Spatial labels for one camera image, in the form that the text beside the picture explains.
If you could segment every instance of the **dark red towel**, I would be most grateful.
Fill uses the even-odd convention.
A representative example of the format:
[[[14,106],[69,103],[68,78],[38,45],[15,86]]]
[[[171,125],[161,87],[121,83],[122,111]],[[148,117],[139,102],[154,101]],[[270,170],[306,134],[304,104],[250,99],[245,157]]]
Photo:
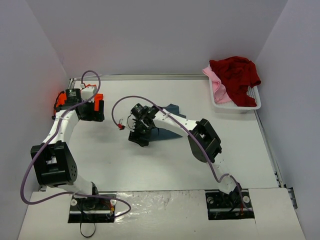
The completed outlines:
[[[233,56],[225,60],[210,60],[212,71],[221,79],[226,92],[239,107],[256,107],[255,99],[247,95],[248,86],[261,84],[256,65],[245,57]]]

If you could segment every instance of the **pink cloth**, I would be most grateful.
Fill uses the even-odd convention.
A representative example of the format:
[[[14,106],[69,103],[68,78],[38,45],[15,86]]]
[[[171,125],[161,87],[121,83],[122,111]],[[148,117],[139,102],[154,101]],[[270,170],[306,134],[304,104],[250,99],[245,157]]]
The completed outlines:
[[[210,66],[203,69],[202,72],[212,81],[214,101],[217,104],[223,104],[232,101],[227,94],[226,87],[221,83],[220,78],[218,78],[218,76],[211,70]]]

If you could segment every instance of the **white plastic basket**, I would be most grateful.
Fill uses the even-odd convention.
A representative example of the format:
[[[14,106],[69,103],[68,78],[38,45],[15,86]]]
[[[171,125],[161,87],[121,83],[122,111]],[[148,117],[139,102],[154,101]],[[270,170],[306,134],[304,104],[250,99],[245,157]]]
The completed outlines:
[[[257,110],[261,107],[260,96],[258,92],[257,86],[253,88],[248,87],[248,92],[246,93],[248,96],[254,98],[256,106],[249,107],[249,106],[237,106],[233,101],[225,102],[225,103],[216,103],[214,97],[214,91],[212,88],[212,81],[209,78],[210,84],[210,95],[213,104],[214,111],[216,113],[230,113],[230,114],[246,114],[248,111]]]

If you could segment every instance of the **wall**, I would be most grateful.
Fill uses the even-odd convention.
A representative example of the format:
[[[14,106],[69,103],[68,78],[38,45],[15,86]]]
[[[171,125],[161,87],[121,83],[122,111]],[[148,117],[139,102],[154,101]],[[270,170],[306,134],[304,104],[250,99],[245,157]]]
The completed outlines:
[[[59,59],[24,0],[0,1],[0,232],[18,238],[27,205],[20,184],[32,145],[51,125],[57,93],[68,79]],[[32,171],[26,196],[38,188]]]
[[[289,0],[256,64],[258,112],[307,240],[320,236],[320,1]]]
[[[27,0],[69,77],[201,73],[255,60],[287,0]]]

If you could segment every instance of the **dark blue fabric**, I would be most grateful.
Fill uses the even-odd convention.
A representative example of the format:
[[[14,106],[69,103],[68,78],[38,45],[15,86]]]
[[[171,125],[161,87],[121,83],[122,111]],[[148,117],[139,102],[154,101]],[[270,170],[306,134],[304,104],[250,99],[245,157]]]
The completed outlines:
[[[186,118],[185,115],[182,115],[179,113],[179,106],[177,105],[169,104],[168,106],[164,106],[163,108],[167,110],[169,113],[172,113],[184,119]],[[154,128],[151,130],[151,137],[149,141],[152,142],[152,141],[178,139],[178,138],[182,138],[182,136],[163,128],[159,128],[159,130],[157,128]]]

